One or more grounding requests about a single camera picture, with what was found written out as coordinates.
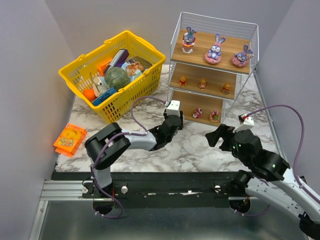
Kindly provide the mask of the pink strawberry donut toy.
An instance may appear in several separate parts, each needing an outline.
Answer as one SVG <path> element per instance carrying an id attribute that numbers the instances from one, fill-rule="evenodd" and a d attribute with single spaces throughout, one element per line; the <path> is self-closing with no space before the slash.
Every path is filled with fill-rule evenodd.
<path id="1" fill-rule="evenodd" d="M 209 120 L 211 122 L 219 122 L 220 121 L 220 113 L 217 110 L 213 110 L 209 115 Z"/>

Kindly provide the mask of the blue box in basket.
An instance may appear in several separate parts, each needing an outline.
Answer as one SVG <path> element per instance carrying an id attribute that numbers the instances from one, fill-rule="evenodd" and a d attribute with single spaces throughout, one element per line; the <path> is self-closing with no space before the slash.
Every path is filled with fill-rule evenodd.
<path id="1" fill-rule="evenodd" d="M 110 89 L 108 89 L 106 92 L 102 93 L 99 97 L 97 97 L 92 104 L 94 106 L 98 106 L 100 105 L 102 102 L 104 102 L 105 100 L 107 100 L 110 96 L 112 96 L 113 94 L 115 94 L 117 91 L 114 87 L 111 87 Z"/>

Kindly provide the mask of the orange bear toy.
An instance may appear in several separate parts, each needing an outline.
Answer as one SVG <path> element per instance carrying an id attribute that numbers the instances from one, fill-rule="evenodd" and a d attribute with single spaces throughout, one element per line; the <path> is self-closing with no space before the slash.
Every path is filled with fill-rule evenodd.
<path id="1" fill-rule="evenodd" d="M 223 88 L 222 88 L 222 92 L 226 95 L 228 95 L 230 93 L 231 90 L 231 84 L 230 83 L 226 83 Z"/>
<path id="2" fill-rule="evenodd" d="M 204 89 L 206 88 L 206 85 L 207 85 L 206 79 L 205 79 L 205 78 L 202 78 L 202 79 L 200 80 L 200 82 L 199 82 L 199 88 L 200 88 L 201 90 L 204 90 Z"/>
<path id="3" fill-rule="evenodd" d="M 179 86 L 186 86 L 187 85 L 187 77 L 185 75 L 181 76 L 179 79 Z"/>

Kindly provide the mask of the orange scrub daddy box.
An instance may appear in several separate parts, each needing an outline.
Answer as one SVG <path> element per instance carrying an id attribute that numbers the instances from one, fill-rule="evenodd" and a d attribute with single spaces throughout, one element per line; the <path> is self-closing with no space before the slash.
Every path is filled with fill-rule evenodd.
<path id="1" fill-rule="evenodd" d="M 86 135 L 87 131 L 84 128 L 68 123 L 53 144 L 55 151 L 61 155 L 72 158 Z"/>

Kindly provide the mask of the white bag in basket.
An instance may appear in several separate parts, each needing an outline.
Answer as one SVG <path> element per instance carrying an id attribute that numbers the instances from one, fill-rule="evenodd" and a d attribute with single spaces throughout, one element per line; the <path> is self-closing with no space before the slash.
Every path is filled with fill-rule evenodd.
<path id="1" fill-rule="evenodd" d="M 93 89 L 94 95 L 97 98 L 109 90 L 106 83 L 104 82 L 104 77 L 91 75 L 90 78 L 92 81 L 92 89 Z"/>

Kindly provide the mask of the white wire wooden shelf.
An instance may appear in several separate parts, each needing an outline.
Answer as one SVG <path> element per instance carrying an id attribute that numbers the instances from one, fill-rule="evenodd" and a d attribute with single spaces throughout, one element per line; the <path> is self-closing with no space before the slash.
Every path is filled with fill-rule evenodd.
<path id="1" fill-rule="evenodd" d="M 217 126 L 259 53 L 256 23 L 182 12 L 170 43 L 167 97 L 180 101 L 186 120 Z"/>

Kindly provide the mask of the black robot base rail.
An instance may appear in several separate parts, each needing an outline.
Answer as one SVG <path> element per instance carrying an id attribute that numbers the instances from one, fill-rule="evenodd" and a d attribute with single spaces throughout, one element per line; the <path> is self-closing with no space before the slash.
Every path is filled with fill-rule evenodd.
<path id="1" fill-rule="evenodd" d="M 113 172 L 112 182 L 100 191 L 86 178 L 82 197 L 94 210 L 109 213 L 117 199 L 125 209 L 231 208 L 251 215 L 254 197 L 245 193 L 249 173 L 240 172 Z"/>

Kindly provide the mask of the red white clown toy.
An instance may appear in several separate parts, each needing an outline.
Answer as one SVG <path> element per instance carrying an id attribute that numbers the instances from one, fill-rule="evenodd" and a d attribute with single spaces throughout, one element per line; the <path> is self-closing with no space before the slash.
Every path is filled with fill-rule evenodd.
<path id="1" fill-rule="evenodd" d="M 193 112 L 193 114 L 192 114 L 192 117 L 195 118 L 195 119 L 200 119 L 201 116 L 202 116 L 202 114 L 203 114 L 202 109 L 198 107 L 198 108 L 196 108 L 196 109 L 194 110 L 194 112 Z"/>

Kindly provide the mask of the purple box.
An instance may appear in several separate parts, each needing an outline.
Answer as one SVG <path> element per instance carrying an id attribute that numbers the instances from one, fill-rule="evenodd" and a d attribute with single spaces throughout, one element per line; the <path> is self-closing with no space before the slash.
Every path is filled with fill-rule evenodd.
<path id="1" fill-rule="evenodd" d="M 124 62 L 127 60 L 128 56 L 129 56 L 129 52 L 126 48 L 119 49 L 116 55 L 107 65 L 103 73 L 105 74 L 111 68 L 121 67 L 124 64 Z"/>

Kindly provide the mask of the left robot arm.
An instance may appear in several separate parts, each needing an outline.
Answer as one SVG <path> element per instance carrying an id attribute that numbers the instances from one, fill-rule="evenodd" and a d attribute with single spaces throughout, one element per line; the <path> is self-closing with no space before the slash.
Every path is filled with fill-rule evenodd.
<path id="1" fill-rule="evenodd" d="M 114 122 L 107 125 L 84 143 L 91 158 L 92 177 L 100 188 L 112 183 L 111 165 L 126 150 L 157 151 L 170 143 L 179 130 L 183 129 L 184 114 L 170 114 L 165 110 L 164 121 L 146 132 L 123 129 Z"/>

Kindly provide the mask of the small purple bunny toy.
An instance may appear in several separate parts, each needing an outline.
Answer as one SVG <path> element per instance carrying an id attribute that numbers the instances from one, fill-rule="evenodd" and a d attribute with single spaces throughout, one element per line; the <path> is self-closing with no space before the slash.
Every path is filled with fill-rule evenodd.
<path id="1" fill-rule="evenodd" d="M 187 32 L 182 38 L 182 51 L 186 54 L 190 54 L 193 51 L 193 46 L 195 45 L 195 33 L 197 32 L 194 28 L 187 26 Z"/>

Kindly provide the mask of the orange candy box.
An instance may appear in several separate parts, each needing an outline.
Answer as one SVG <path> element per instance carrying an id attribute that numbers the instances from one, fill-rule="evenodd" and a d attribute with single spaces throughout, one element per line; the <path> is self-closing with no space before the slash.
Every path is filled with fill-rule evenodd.
<path id="1" fill-rule="evenodd" d="M 111 61 L 112 61 L 112 58 L 108 58 L 108 59 L 103 60 L 102 62 L 100 62 L 97 65 L 97 70 L 100 73 L 100 76 L 104 76 L 105 75 L 104 71 L 108 67 L 108 65 L 109 65 L 109 63 Z"/>

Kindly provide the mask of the purple bunny donut toy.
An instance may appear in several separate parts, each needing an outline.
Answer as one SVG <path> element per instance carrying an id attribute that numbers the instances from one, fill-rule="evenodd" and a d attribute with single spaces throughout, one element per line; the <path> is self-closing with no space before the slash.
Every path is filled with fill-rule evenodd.
<path id="1" fill-rule="evenodd" d="M 248 64 L 250 58 L 252 58 L 253 55 L 254 55 L 253 49 L 250 48 L 250 46 L 248 44 L 245 44 L 243 46 L 243 51 L 235 53 L 233 55 L 233 57 L 231 59 L 232 64 L 235 67 L 243 68 Z"/>

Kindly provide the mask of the green netted melon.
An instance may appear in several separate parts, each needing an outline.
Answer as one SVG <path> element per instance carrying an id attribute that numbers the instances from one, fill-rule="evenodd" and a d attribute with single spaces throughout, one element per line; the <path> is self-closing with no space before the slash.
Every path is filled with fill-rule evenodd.
<path id="1" fill-rule="evenodd" d="M 116 91 L 126 87 L 131 81 L 127 72 L 121 67 L 110 68 L 104 75 L 104 80 L 109 88 Z"/>

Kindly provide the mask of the orange ball in basket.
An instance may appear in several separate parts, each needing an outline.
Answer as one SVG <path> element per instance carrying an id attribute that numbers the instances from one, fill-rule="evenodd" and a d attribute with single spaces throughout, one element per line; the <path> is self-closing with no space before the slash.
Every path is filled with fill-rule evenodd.
<path id="1" fill-rule="evenodd" d="M 86 99 L 88 99 L 90 102 L 93 102 L 97 96 L 95 95 L 95 91 L 91 88 L 88 88 L 82 92 L 82 94 L 85 96 Z"/>

